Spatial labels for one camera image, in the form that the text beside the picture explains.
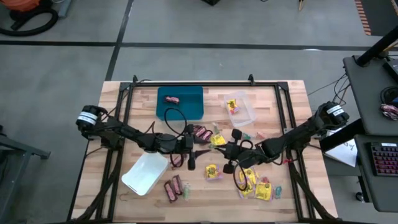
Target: gray floor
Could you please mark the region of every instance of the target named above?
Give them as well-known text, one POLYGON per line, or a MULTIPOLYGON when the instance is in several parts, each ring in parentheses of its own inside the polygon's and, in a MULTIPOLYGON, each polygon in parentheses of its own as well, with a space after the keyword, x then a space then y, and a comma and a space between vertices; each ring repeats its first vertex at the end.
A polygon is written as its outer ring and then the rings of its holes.
MULTIPOLYGON (((0 40, 115 42, 128 0, 73 0, 69 17, 35 37, 0 40)), ((379 37, 363 32, 354 0, 135 0, 124 42, 370 46, 379 37)), ((0 25, 10 21, 0 7, 0 25)), ((29 22, 34 27, 46 16, 29 22)), ((0 45, 0 124, 10 138, 51 151, 32 159, 12 219, 28 223, 66 219, 86 141, 75 127, 83 105, 96 104, 113 47, 0 45)), ((307 93, 338 79, 342 59, 362 52, 122 47, 112 80, 133 75, 153 80, 305 80, 307 93)), ((333 98, 333 86, 309 96, 312 110, 333 98)), ((351 91, 344 109, 359 117, 351 91)), ((344 220, 395 223, 355 201, 355 179, 330 177, 344 220)))

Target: orange object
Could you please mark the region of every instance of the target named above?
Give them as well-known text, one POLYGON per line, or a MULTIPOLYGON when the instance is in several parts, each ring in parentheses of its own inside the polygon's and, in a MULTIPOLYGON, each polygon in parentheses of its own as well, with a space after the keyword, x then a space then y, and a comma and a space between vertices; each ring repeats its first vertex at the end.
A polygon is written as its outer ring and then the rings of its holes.
POLYGON ((0 2, 8 9, 26 12, 39 6, 40 0, 0 0, 0 2))

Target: butcher block tabletop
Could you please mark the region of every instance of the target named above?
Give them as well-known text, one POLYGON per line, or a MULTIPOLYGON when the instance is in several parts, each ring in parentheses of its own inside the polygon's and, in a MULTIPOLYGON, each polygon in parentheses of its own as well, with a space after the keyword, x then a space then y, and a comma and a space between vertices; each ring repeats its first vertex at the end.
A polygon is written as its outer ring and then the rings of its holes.
MULTIPOLYGON (((311 117, 304 82, 301 80, 282 81, 289 84, 290 97, 297 125, 311 117)), ((108 111, 116 106, 120 82, 105 82, 99 99, 99 106, 108 111)), ((155 132, 174 134, 163 121, 156 117, 158 87, 135 87, 132 94, 128 125, 142 132, 155 121, 155 132)), ((213 130, 216 123, 228 141, 234 128, 224 105, 224 96, 237 91, 244 91, 256 113, 255 122, 240 127, 247 134, 255 135, 258 131, 266 138, 282 135, 278 114, 275 90, 266 86, 209 86, 203 87, 204 115, 200 121, 189 121, 192 124, 206 126, 213 130)), ((288 118, 285 97, 282 93, 285 117, 288 118)), ((120 119, 123 120, 123 103, 120 119)), ((182 130, 183 121, 170 122, 176 130, 182 130)), ((91 141, 87 153, 100 147, 100 140, 91 141)), ((208 149, 208 145, 195 145, 195 150, 208 149)), ((128 172, 144 151, 136 143, 126 140, 123 153, 121 176, 128 172)), ((72 218, 79 217, 90 205, 101 187, 107 149, 90 154, 84 161, 78 191, 73 206, 72 218)), ((321 150, 307 147, 303 151, 310 188, 320 203, 330 214, 337 217, 335 203, 323 162, 321 150)), ((260 176, 267 177, 272 185, 282 186, 281 199, 266 202, 254 198, 242 199, 234 184, 232 174, 223 174, 223 178, 214 181, 205 180, 205 167, 219 165, 221 171, 227 160, 223 155, 212 150, 196 159, 196 169, 188 170, 187 163, 178 169, 167 169, 154 188, 145 196, 135 194, 119 178, 114 222, 287 222, 297 221, 294 196, 287 164, 277 166, 273 163, 255 166, 260 176), (164 184, 174 175, 179 175, 182 184, 190 185, 188 200, 181 196, 170 203, 164 190, 164 184)), ((106 214, 109 206, 110 190, 104 204, 106 214)), ((304 214, 307 213, 305 196, 301 192, 304 214)))

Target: black floor stripe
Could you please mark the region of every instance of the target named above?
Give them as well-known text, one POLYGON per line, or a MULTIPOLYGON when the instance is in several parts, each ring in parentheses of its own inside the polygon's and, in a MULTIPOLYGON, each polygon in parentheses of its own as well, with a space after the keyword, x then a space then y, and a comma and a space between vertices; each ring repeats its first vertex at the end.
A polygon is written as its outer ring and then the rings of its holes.
POLYGON ((74 41, 20 41, 0 40, 0 45, 29 45, 29 46, 75 46, 75 47, 114 47, 115 42, 74 42, 74 41))
POLYGON ((130 12, 131 12, 133 2, 134 2, 134 0, 129 0, 129 2, 127 3, 126 11, 124 12, 124 16, 123 16, 123 21, 120 26, 118 39, 116 41, 116 46, 113 49, 111 61, 109 62, 109 66, 108 66, 108 71, 106 72, 105 81, 112 80, 114 68, 116 66, 116 61, 118 60, 118 56, 119 56, 121 43, 123 41, 124 34, 126 33, 127 23, 129 22, 129 17, 130 17, 130 12))
POLYGON ((321 46, 321 45, 269 45, 269 44, 179 44, 179 43, 122 43, 121 47, 169 48, 169 49, 253 49, 253 50, 338 50, 366 51, 365 46, 321 46))

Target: keyboard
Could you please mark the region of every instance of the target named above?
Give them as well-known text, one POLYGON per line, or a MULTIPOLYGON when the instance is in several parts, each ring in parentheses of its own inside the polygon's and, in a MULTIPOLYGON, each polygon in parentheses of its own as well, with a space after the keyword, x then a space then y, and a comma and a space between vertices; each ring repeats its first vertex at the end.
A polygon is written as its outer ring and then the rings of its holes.
POLYGON ((398 177, 398 147, 395 143, 369 143, 374 175, 398 177))

